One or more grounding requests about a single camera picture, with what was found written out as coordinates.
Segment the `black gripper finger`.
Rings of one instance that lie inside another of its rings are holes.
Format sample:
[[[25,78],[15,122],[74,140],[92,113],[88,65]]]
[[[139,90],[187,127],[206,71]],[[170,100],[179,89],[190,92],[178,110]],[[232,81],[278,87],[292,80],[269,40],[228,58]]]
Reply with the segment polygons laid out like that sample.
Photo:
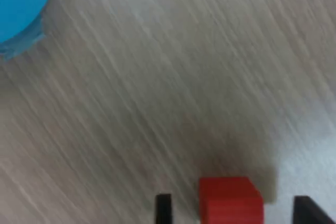
[[[335,221],[309,196],[294,196],[293,224],[335,224]]]
[[[171,194],[158,194],[155,197],[155,224],[172,224]]]

